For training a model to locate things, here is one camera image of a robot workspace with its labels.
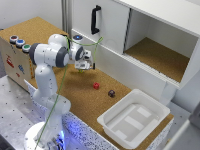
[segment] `cardboard box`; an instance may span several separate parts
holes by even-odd
[[[2,54],[6,73],[20,86],[28,91],[25,80],[34,78],[34,68],[28,54],[10,44],[10,36],[17,35],[25,40],[26,44],[48,43],[52,34],[65,34],[66,32],[55,27],[49,22],[35,17],[20,24],[0,31],[0,51]]]

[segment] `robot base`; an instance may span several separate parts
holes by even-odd
[[[45,122],[37,123],[26,132],[25,138],[24,138],[24,149],[25,150],[49,150],[49,148],[47,148],[47,147],[41,148],[41,147],[39,147],[39,145],[35,149],[37,142],[35,142],[34,137],[37,135],[39,130],[43,127],[44,123]]]

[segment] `blue lid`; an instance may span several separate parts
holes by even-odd
[[[18,43],[24,43],[24,40],[18,40],[17,42]]]

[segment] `white plastic bin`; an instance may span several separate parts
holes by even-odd
[[[134,89],[97,121],[105,133],[126,149],[135,149],[170,113],[170,109]]]

